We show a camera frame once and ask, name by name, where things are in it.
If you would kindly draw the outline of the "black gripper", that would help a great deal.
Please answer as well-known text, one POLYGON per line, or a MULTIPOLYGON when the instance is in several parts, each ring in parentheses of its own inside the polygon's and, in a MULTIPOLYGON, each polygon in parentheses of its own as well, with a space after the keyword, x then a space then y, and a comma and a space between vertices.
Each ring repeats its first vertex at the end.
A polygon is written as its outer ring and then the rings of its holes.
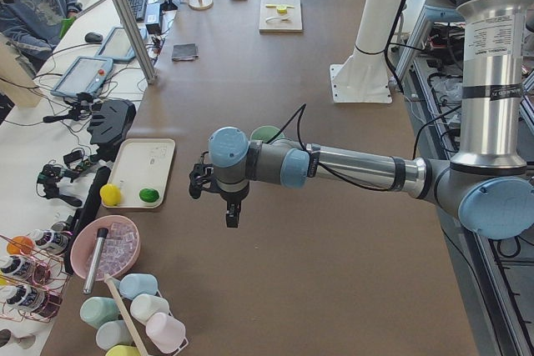
POLYGON ((193 199, 198 199, 203 191, 218 193, 226 202, 226 226, 237 228, 241 202, 249 194, 249 180, 245 177, 246 158, 233 166, 221 168, 214 163, 204 161, 208 153, 208 151, 201 153, 189 174, 189 195, 193 199))

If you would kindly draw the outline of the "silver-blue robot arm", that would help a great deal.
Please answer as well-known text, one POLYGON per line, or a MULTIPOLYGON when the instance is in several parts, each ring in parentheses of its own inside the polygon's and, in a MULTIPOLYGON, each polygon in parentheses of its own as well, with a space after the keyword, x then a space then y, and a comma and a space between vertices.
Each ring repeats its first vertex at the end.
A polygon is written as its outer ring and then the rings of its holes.
POLYGON ((517 153, 522 40, 533 0, 426 0, 429 11, 457 11, 465 21, 461 135, 450 160, 409 160, 273 136, 250 140, 221 128, 189 175, 189 194, 217 193, 226 223, 239 223, 253 181, 299 188, 308 178, 337 178, 377 192, 405 192, 440 207, 473 233, 512 238, 533 223, 533 187, 517 153))

